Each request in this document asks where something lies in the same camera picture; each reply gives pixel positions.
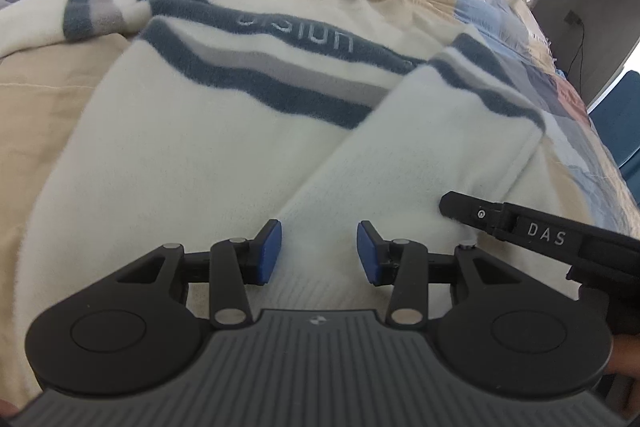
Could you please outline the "person's right hand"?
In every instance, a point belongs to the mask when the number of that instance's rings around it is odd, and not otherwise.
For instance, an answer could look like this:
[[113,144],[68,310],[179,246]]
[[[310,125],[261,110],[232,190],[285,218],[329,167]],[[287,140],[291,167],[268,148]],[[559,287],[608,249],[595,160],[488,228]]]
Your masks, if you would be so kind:
[[616,335],[605,373],[630,377],[638,381],[640,376],[640,339],[638,336]]

